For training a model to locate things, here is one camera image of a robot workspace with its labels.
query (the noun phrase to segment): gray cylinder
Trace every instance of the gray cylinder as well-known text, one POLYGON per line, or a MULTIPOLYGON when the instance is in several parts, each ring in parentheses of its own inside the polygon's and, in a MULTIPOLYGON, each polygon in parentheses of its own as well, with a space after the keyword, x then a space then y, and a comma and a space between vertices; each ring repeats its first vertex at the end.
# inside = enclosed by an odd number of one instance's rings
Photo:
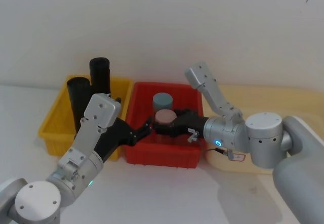
POLYGON ((287 157, 281 148, 282 118, 275 113, 251 115, 245 122, 252 162, 261 168, 275 168, 287 157))

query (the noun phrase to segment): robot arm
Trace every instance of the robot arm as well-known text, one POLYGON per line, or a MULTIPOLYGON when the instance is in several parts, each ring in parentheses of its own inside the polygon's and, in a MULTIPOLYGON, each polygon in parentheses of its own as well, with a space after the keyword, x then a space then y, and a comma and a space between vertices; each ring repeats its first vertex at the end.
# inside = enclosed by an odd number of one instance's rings
POLYGON ((59 224, 61 208, 71 205, 92 184, 118 146, 134 146, 150 134, 150 119, 133 130, 117 118, 119 111, 119 102, 94 94, 71 148, 46 181, 27 184, 21 178, 0 186, 0 223, 59 224))
POLYGON ((275 113, 263 112, 244 122, 241 111, 226 101, 205 63, 194 65, 185 75, 220 116, 205 122, 205 140, 227 148, 229 153, 250 152, 256 166, 273 168, 275 186, 298 221, 324 223, 322 139, 295 116, 282 119, 275 113))

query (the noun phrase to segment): plastic bin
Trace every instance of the plastic bin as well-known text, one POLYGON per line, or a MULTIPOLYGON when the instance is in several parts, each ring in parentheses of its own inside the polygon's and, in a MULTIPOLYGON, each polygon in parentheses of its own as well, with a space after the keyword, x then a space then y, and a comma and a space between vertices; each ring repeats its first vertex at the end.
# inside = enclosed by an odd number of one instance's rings
MULTIPOLYGON (((140 127, 149 116, 153 116, 153 96, 168 93, 173 97, 174 108, 198 110, 203 116, 201 94, 189 85, 138 82, 134 85, 126 122, 140 127)), ((125 146, 126 160, 132 164, 157 165, 170 167, 196 168, 200 159, 201 148, 198 143, 188 143, 189 136, 182 135, 175 139, 161 136, 153 131, 134 147, 125 146)))
MULTIPOLYGON (((60 93, 38 131, 38 135, 45 140, 47 151, 50 155, 64 155, 73 143, 75 129, 66 82, 76 76, 90 78, 88 75, 71 75, 67 77, 60 93)), ((126 118, 133 85, 133 82, 129 79, 110 78, 112 97, 121 98, 121 112, 119 117, 123 120, 126 118)), ((120 148, 117 148, 109 159, 116 160, 119 156, 120 148)))

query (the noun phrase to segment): table surface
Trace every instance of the table surface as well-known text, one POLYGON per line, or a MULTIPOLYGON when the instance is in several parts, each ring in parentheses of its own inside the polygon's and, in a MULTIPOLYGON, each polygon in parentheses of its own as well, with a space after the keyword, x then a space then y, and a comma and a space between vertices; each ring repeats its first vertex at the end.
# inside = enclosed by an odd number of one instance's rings
MULTIPOLYGON (((57 157, 37 131, 58 90, 0 86, 0 183, 45 180, 57 157)), ((106 162, 94 183, 61 214, 61 224, 298 223, 270 175, 106 162)))

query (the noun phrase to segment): yellow bin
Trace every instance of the yellow bin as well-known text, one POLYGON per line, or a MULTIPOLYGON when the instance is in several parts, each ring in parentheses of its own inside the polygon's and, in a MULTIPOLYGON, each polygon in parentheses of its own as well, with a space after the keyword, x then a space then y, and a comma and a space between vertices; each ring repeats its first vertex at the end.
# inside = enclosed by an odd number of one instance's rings
MULTIPOLYGON (((71 78, 88 75, 68 76, 53 106, 38 130, 38 135, 45 140, 48 154, 62 156, 71 147, 75 135, 73 113, 66 82, 71 78)), ((121 98, 121 112, 119 117, 126 118, 128 104, 133 90, 133 81, 125 78, 111 78, 111 95, 121 98)), ((117 160, 120 156, 120 147, 110 156, 110 160, 117 160)))

